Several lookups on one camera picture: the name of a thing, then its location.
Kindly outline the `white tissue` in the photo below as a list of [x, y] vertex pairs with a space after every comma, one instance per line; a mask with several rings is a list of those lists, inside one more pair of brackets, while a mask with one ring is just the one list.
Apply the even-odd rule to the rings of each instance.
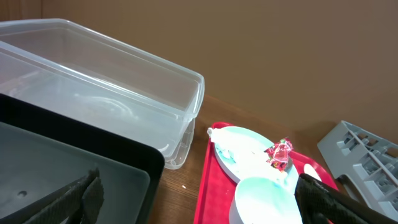
[[208, 128], [207, 134], [218, 152], [235, 163], [243, 163], [255, 157], [264, 157], [263, 153], [271, 147], [270, 140], [256, 134], [254, 131], [237, 126], [224, 128]]

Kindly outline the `light blue bowl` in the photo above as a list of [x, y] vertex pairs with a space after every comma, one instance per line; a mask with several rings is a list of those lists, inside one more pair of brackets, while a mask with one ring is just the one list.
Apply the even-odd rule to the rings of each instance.
[[229, 224], [302, 224], [292, 192], [265, 177], [248, 177], [235, 189]]

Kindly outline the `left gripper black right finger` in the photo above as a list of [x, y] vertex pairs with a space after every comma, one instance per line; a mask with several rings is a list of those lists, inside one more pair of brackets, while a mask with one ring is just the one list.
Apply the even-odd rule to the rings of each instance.
[[300, 174], [295, 199], [303, 224], [397, 224], [308, 174]]

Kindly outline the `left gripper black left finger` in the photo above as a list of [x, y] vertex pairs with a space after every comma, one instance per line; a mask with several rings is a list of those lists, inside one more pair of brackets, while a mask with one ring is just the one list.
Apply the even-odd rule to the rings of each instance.
[[1, 218], [1, 224], [95, 224], [104, 203], [99, 169]]

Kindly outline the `large light blue plate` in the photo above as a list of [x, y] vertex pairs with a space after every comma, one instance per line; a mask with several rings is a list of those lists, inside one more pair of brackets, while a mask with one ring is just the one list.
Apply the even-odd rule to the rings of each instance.
[[274, 143], [250, 129], [238, 126], [208, 128], [216, 159], [225, 174], [235, 183], [248, 177], [265, 177], [293, 193], [299, 174], [290, 159], [283, 171], [268, 163], [266, 149]]

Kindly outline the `red candy wrapper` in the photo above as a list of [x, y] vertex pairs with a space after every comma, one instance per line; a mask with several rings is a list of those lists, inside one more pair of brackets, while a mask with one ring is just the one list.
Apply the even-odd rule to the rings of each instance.
[[289, 138], [283, 138], [265, 150], [267, 162], [275, 169], [284, 171], [289, 163], [289, 153], [294, 149]]

